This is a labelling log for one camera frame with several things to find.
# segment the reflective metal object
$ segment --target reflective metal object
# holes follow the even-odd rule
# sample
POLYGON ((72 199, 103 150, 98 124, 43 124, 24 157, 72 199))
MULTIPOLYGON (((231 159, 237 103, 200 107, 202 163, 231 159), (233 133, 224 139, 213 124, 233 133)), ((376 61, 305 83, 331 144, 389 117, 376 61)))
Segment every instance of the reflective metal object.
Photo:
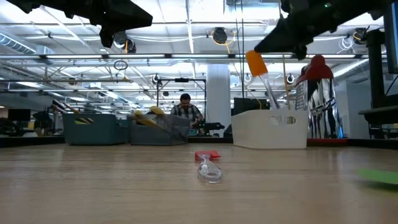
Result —
POLYGON ((308 110, 308 138, 342 138, 343 127, 338 113, 332 78, 305 80, 297 87, 296 110, 308 110))

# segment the plaid shirt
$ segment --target plaid shirt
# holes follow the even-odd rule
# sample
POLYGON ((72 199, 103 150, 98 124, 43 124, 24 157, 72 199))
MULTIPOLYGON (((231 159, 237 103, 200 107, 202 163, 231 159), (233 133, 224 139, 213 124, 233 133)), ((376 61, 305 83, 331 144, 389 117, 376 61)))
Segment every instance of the plaid shirt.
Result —
POLYGON ((194 105, 190 105, 187 109, 182 108, 181 105, 175 105, 170 114, 189 118, 192 122, 195 122, 197 118, 202 117, 201 112, 194 105))

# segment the orange cap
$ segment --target orange cap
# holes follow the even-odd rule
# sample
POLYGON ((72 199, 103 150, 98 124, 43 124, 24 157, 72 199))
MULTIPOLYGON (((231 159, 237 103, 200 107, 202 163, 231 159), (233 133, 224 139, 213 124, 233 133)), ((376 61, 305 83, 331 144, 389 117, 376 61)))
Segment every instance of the orange cap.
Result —
POLYGON ((248 61, 250 72, 254 77, 268 73, 268 69, 262 57, 254 50, 246 53, 246 60, 248 61))

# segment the table surface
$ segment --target table surface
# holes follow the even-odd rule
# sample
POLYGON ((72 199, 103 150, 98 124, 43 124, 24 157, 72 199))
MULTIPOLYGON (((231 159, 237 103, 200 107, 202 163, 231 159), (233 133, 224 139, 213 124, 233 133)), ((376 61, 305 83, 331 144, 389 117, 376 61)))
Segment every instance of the table surface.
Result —
POLYGON ((0 223, 397 223, 398 189, 361 180, 398 151, 59 145, 0 149, 0 223), (222 183, 197 178, 217 150, 222 183))

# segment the gray bin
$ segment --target gray bin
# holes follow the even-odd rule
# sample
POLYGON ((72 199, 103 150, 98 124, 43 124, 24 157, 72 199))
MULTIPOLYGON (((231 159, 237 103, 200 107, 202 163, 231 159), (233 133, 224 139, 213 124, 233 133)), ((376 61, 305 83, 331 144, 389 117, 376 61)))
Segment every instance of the gray bin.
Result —
POLYGON ((120 126, 113 114, 63 114, 65 142, 80 146, 109 146, 127 142, 127 127, 120 126), (91 124, 77 124, 80 118, 91 124))
POLYGON ((151 118, 160 126, 150 127, 137 124, 128 118, 129 139, 131 145, 150 145, 150 146, 173 146, 186 144, 190 130, 190 120, 174 115, 144 115, 151 118))

